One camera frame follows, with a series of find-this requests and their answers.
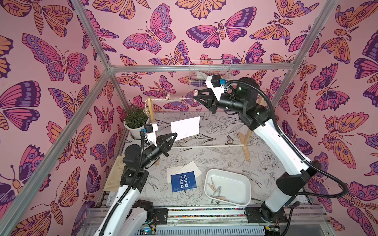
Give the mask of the white postcard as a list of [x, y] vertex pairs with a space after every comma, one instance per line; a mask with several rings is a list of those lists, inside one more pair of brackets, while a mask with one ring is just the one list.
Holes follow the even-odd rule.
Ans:
[[202, 172], [200, 171], [200, 169], [198, 168], [198, 166], [195, 164], [194, 161], [180, 168], [176, 172], [176, 174], [189, 173], [189, 172], [194, 172], [194, 175], [196, 178], [198, 178], [202, 174]]
[[171, 123], [171, 133], [177, 133], [175, 141], [199, 134], [200, 117], [194, 117]]
[[167, 168], [167, 183], [171, 184], [171, 176], [186, 173], [184, 166]]

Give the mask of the blue postcard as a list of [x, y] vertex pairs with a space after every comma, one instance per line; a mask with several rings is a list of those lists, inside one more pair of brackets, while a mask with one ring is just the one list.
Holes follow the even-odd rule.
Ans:
[[194, 172], [171, 175], [172, 192], [180, 192], [197, 188]]

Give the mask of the grey clothespin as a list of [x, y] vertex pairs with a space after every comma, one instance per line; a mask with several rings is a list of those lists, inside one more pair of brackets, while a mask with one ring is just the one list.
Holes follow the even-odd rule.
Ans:
[[211, 195], [212, 198], [219, 198], [221, 196], [221, 186], [219, 186]]

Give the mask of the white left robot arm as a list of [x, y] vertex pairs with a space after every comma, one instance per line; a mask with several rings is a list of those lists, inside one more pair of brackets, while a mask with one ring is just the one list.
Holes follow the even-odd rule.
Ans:
[[134, 236], [142, 225], [153, 221], [153, 203], [139, 198], [149, 176], [147, 166], [162, 154], [168, 156], [176, 138], [177, 133], [169, 133], [158, 136], [157, 143], [147, 148], [143, 139], [140, 145], [126, 148], [120, 187], [96, 236]]

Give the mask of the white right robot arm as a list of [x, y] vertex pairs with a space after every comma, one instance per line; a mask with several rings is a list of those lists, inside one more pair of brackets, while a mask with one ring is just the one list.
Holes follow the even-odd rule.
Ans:
[[240, 121], [269, 146], [285, 168], [285, 173], [276, 180], [273, 193], [260, 207], [263, 221], [273, 222], [278, 212], [299, 195], [322, 197], [322, 194], [302, 191], [315, 174], [322, 174], [342, 187], [340, 193], [325, 194], [325, 198], [340, 198], [348, 193], [345, 183], [323, 171], [320, 163], [311, 161], [283, 133], [270, 99], [255, 81], [248, 78], [226, 81], [216, 75], [207, 77], [205, 83], [206, 89], [195, 90], [194, 100], [212, 114], [218, 109], [236, 112]]

